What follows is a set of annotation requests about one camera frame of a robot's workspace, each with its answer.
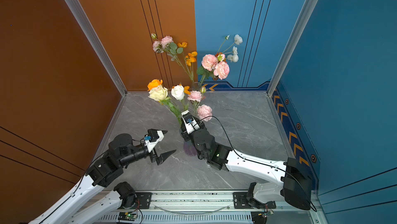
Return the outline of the purple glass vase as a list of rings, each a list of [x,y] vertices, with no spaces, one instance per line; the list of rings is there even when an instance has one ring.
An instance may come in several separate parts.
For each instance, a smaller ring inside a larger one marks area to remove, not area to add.
[[[184,142],[184,152],[188,156],[197,156],[197,150],[194,147],[194,144],[191,141]]]

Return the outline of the yellow flower stem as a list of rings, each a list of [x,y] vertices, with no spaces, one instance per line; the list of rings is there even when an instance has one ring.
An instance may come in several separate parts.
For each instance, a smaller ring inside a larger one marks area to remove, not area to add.
[[[187,95],[190,95],[189,88],[190,88],[189,86],[185,86],[184,87],[184,93],[187,94]]]

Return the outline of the white rose stem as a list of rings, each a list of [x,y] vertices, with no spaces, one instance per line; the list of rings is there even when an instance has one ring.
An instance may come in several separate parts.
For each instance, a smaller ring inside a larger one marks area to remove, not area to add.
[[[184,111],[188,110],[188,105],[185,102],[185,88],[182,85],[176,85],[171,90],[171,95],[177,101],[180,101],[184,107]]]

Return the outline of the clear glass vase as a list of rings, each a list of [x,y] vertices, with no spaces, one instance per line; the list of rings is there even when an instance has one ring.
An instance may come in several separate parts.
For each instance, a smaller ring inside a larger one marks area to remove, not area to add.
[[[193,90],[193,91],[199,91],[200,89],[201,89],[201,83],[200,82],[194,82],[192,85],[191,85],[191,90]]]

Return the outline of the orange ranunculus stem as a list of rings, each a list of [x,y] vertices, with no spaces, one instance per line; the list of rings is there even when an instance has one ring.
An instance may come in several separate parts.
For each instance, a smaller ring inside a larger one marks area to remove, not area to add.
[[[158,86],[162,86],[162,84],[163,84],[163,80],[162,79],[161,80],[154,79],[147,85],[148,91],[151,91],[153,88],[156,88]]]

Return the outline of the pale pink rose stem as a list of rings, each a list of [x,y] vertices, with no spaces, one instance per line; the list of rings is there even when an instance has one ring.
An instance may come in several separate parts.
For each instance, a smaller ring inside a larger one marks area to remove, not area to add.
[[[201,76],[200,85],[208,79],[224,80],[230,73],[230,67],[226,62],[225,54],[218,53],[217,55],[207,54],[203,57],[201,66],[196,70],[197,75]]]

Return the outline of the orange poppy stem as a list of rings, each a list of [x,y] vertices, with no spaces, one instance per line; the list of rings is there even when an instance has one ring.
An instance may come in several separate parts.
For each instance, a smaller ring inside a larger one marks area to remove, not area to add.
[[[191,82],[195,82],[194,66],[197,63],[197,52],[184,52],[184,49],[188,47],[187,42],[177,43],[176,55],[178,58],[178,64],[183,68]]]

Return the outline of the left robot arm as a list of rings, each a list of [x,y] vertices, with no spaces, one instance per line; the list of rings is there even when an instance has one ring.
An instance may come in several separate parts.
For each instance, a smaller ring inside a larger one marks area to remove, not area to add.
[[[147,134],[134,145],[129,134],[117,135],[109,148],[86,170],[84,176],[60,200],[43,214],[32,220],[33,224],[77,224],[93,223],[102,215],[119,207],[138,208],[139,200],[135,190],[127,182],[121,182],[106,195],[83,211],[80,210],[92,197],[102,192],[121,176],[130,164],[150,158],[161,165],[173,152],[157,154],[156,145],[164,139],[166,131],[149,129]]]

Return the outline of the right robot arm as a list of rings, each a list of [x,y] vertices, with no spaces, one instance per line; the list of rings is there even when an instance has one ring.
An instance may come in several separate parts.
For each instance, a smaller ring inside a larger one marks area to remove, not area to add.
[[[285,201],[300,210],[313,210],[311,200],[312,176],[306,166],[297,159],[272,161],[245,154],[216,142],[203,120],[184,111],[181,117],[181,136],[190,141],[200,160],[218,170],[240,172],[265,180],[251,183],[247,192],[247,203],[251,207],[264,209],[270,201]]]

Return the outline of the small circuit board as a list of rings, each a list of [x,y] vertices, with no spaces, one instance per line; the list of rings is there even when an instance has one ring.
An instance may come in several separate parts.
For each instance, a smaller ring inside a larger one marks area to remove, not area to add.
[[[138,214],[134,212],[119,212],[117,221],[119,223],[130,223],[137,221],[138,218]]]

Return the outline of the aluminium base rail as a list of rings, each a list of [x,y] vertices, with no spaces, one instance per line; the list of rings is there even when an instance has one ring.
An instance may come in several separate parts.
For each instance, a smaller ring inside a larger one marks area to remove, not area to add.
[[[110,192],[101,193],[102,200]],[[119,207],[99,217],[93,223],[78,224],[325,224],[325,214],[319,201],[312,196],[316,211],[303,211],[285,201],[276,207],[268,204],[264,209],[249,208],[243,202],[245,191],[152,191],[139,192],[138,208]],[[82,211],[99,200],[89,201]],[[135,222],[119,223],[119,212],[134,212]]]

